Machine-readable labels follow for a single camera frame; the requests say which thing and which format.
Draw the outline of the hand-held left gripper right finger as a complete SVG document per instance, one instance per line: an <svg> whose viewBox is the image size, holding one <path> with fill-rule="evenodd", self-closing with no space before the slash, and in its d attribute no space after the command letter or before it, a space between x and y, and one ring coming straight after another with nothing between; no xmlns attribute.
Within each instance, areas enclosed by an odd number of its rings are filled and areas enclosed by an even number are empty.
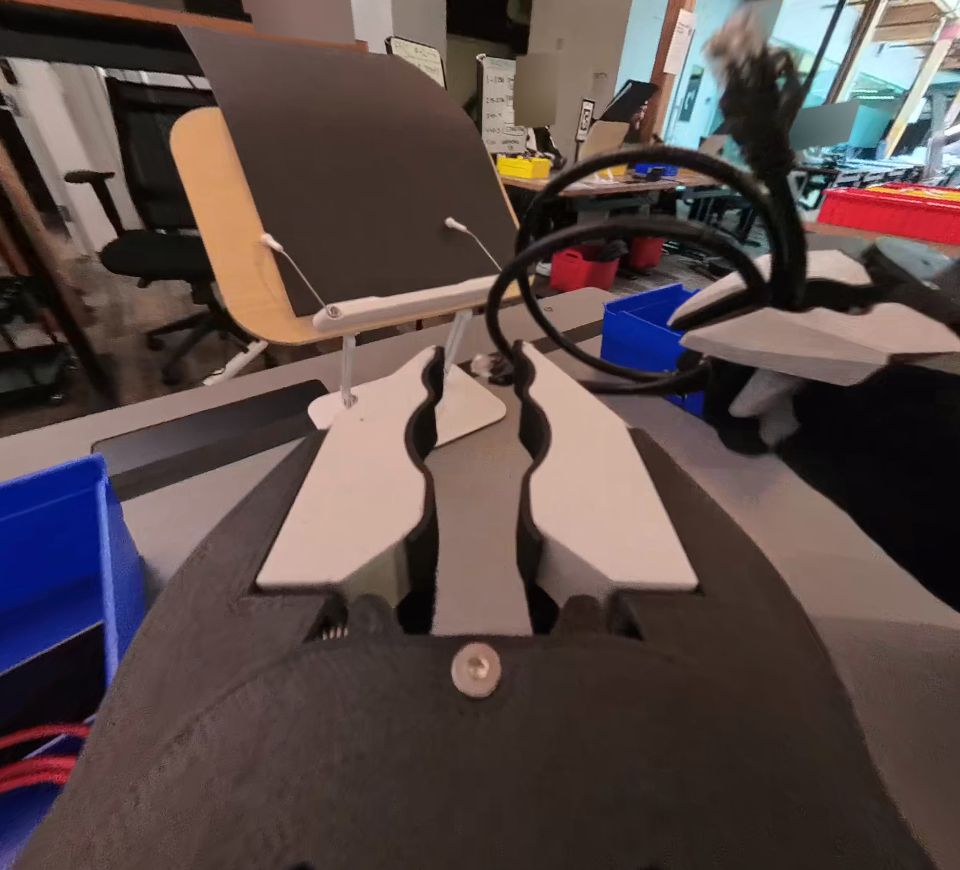
<svg viewBox="0 0 960 870"><path fill-rule="evenodd" d="M514 350L520 484L516 558L531 610L700 585L627 423L532 343Z"/></svg>

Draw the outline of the person's right hand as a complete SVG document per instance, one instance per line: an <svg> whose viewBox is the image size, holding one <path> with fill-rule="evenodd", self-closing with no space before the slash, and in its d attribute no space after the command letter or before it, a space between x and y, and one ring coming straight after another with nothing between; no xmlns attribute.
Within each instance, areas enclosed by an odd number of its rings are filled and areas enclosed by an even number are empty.
<svg viewBox="0 0 960 870"><path fill-rule="evenodd" d="M811 382L792 406L779 458L958 611L958 375L901 364L850 387Z"/></svg>

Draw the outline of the black office chair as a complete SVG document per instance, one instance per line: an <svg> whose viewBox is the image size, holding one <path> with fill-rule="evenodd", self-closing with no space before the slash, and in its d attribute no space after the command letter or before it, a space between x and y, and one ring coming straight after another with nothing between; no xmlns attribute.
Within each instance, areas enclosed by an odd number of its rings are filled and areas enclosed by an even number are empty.
<svg viewBox="0 0 960 870"><path fill-rule="evenodd" d="M163 348L163 338L185 333L160 370L168 387L183 378L183 361L209 336L229 340L239 349L221 369L205 381L212 385L238 375L253 360L276 364L267 343L257 340L237 324L222 305L207 250L171 150L173 126L184 115L216 106L211 90L137 83L114 76L104 79L116 131L121 176L143 225L126 228L114 202L110 181L113 171L74 170L64 174L66 184L87 186L94 192L116 237L99 252L109 273L133 279L140 289L158 283L183 283L190 289L199 311L146 331L150 351Z"/></svg>

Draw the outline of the blue plastic bin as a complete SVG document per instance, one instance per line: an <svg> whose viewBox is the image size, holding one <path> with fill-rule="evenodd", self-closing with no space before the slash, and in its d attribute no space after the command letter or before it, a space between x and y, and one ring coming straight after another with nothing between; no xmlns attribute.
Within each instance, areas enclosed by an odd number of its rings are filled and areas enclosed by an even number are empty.
<svg viewBox="0 0 960 870"><path fill-rule="evenodd" d="M601 360L658 374L683 369L682 333L667 324L674 312L698 293L675 283L606 303Z"/></svg>
<svg viewBox="0 0 960 870"><path fill-rule="evenodd" d="M2 484L2 868L66 783L146 611L102 457Z"/></svg>

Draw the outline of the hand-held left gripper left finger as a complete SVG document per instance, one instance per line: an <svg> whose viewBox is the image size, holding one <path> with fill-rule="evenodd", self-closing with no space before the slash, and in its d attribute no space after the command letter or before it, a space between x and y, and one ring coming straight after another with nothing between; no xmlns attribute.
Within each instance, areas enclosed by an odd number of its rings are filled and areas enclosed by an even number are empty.
<svg viewBox="0 0 960 870"><path fill-rule="evenodd" d="M259 591L319 589L392 607L434 600L439 522L426 458L445 376L444 349L429 347L351 392L261 565Z"/></svg>

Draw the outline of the wooden shelf board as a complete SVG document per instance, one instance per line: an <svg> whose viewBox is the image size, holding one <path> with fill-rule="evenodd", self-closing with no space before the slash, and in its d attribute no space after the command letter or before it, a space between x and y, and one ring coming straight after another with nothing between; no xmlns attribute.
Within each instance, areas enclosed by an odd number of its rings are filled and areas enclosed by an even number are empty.
<svg viewBox="0 0 960 870"><path fill-rule="evenodd" d="M202 75L186 32L367 52L352 44L260 34L244 21L114 0L1 0L1 56L76 67Z"/></svg>

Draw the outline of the black tablet on stand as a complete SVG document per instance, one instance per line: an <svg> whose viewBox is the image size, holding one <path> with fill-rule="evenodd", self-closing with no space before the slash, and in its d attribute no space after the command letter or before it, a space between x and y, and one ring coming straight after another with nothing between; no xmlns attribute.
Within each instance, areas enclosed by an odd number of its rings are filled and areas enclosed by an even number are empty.
<svg viewBox="0 0 960 870"><path fill-rule="evenodd" d="M659 92L656 84L628 79L616 92L602 113L596 117L598 122L630 124L645 110L650 100Z"/></svg>

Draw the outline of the red plastic bin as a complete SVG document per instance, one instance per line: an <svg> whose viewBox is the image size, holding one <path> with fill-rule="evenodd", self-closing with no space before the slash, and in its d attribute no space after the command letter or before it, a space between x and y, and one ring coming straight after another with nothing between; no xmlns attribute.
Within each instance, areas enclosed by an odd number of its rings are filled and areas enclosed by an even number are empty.
<svg viewBox="0 0 960 870"><path fill-rule="evenodd" d="M822 224L926 243L959 245L959 190L891 182L825 192Z"/></svg>

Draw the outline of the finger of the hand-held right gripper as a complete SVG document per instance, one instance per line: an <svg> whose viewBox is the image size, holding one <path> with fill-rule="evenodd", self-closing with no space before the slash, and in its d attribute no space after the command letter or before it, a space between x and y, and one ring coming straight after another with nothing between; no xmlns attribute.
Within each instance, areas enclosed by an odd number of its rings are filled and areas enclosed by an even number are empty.
<svg viewBox="0 0 960 870"><path fill-rule="evenodd" d="M705 392L703 417L736 453L771 453L801 427L795 398L807 385L849 388L905 351L905 310L757 309L688 327L681 345L744 374Z"/></svg>
<svg viewBox="0 0 960 870"><path fill-rule="evenodd" d="M755 267L753 276L762 279L760 288L749 288L742 275L730 273L685 298L668 319L668 328L690 331L767 306L771 255L767 253L750 262ZM814 250L807 254L803 291L802 310L827 307L843 311L872 299L872 280L862 264L846 252Z"/></svg>

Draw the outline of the wooden post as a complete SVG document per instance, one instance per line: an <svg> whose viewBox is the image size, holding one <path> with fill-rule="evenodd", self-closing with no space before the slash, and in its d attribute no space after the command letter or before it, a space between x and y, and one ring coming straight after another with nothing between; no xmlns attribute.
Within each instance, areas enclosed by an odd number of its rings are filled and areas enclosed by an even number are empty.
<svg viewBox="0 0 960 870"><path fill-rule="evenodd" d="M667 0L651 74L656 92L644 116L643 141L664 133L675 77L690 49L696 3L697 0Z"/></svg>

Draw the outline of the whiteboard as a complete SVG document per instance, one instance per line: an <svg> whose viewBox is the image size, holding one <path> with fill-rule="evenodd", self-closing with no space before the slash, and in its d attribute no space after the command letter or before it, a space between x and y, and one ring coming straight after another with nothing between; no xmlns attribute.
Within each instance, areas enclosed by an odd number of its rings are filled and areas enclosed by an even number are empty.
<svg viewBox="0 0 960 870"><path fill-rule="evenodd" d="M441 52L434 46L391 35L385 38L388 54L425 73L445 91L448 89L447 73Z"/></svg>
<svg viewBox="0 0 960 870"><path fill-rule="evenodd" d="M479 132L487 153L520 156L527 149L526 128L518 126L514 114L515 60L480 55L478 64Z"/></svg>

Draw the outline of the red bucket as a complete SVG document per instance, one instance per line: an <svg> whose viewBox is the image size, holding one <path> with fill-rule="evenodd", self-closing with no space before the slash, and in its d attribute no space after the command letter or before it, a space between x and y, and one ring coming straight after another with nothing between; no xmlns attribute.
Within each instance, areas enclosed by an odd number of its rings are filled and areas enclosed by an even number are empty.
<svg viewBox="0 0 960 870"><path fill-rule="evenodd" d="M584 288L608 291L614 284L621 256L608 253L608 247L598 244L580 244L552 255L549 286L558 292L572 292Z"/></svg>

